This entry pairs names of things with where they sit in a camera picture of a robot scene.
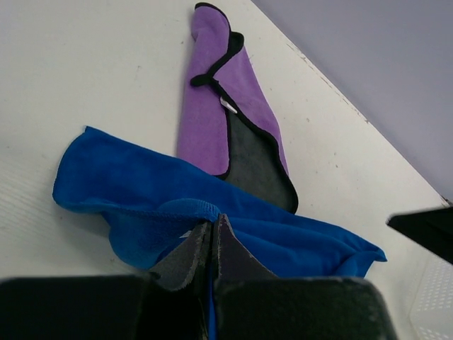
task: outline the purple cloth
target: purple cloth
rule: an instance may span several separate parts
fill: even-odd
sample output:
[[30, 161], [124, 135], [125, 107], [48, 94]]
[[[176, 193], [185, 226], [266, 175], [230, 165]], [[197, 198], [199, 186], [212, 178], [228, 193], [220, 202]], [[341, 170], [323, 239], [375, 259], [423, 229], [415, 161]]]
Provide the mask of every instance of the purple cloth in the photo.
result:
[[[220, 176], [228, 171], [227, 117], [220, 103], [224, 93], [240, 113], [275, 138], [278, 156], [287, 173], [280, 129], [248, 61], [242, 35], [231, 32], [227, 17], [218, 8], [198, 4], [192, 36], [195, 46], [185, 79], [177, 156], [211, 175]], [[226, 63], [220, 62], [221, 67], [210, 75], [211, 79], [201, 79], [206, 84], [193, 85], [194, 77], [209, 73], [220, 60]]]

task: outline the white basket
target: white basket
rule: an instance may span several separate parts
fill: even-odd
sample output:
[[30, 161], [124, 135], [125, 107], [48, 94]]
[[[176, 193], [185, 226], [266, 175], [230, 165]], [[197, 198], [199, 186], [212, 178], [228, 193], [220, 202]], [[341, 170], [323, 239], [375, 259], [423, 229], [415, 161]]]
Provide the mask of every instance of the white basket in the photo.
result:
[[453, 266], [437, 256], [426, 266], [411, 322], [422, 340], [453, 340]]

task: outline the black object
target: black object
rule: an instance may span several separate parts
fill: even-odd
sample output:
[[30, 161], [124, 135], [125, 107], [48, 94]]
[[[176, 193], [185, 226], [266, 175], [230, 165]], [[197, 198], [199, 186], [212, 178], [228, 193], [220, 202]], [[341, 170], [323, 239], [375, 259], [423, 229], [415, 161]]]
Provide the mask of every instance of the black object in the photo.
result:
[[453, 264], [453, 208], [395, 215], [387, 224]]
[[279, 279], [226, 215], [198, 225], [143, 276], [24, 278], [0, 285], [0, 339], [393, 340], [379, 292], [356, 278]]

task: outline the blue towel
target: blue towel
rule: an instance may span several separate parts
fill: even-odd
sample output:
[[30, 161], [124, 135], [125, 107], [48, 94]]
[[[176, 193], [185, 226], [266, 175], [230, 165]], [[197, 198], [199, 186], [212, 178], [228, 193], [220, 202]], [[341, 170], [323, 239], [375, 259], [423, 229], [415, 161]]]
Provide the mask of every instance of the blue towel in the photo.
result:
[[293, 215], [181, 159], [87, 127], [62, 157], [53, 198], [100, 213], [113, 251], [150, 268], [201, 220], [229, 216], [239, 241], [280, 277], [365, 276], [384, 252], [335, 225]]

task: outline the folded purple fabric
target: folded purple fabric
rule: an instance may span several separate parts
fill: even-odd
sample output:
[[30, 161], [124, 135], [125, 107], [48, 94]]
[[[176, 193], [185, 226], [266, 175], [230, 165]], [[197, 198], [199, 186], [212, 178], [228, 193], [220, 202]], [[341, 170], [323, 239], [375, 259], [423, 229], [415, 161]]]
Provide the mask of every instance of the folded purple fabric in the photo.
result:
[[231, 31], [218, 8], [200, 3], [192, 36], [195, 45], [185, 80], [177, 157], [294, 213], [298, 200], [288, 177], [280, 129], [258, 85], [242, 34]]

